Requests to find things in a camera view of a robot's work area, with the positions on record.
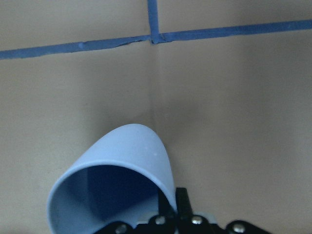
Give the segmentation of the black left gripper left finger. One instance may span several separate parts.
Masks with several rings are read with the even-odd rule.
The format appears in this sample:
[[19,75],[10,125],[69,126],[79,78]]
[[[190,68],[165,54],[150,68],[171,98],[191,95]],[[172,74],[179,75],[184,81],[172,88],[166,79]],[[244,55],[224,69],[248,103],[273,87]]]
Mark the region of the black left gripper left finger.
[[174,218],[175,212],[162,190],[158,190],[158,215]]

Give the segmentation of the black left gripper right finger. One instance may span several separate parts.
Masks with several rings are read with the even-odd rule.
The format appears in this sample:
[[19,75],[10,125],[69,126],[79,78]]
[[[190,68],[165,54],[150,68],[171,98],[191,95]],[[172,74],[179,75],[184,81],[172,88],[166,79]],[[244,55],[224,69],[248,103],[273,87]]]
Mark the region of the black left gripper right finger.
[[186,188],[177,187],[175,191],[177,213],[180,217],[191,217],[193,215],[192,206]]

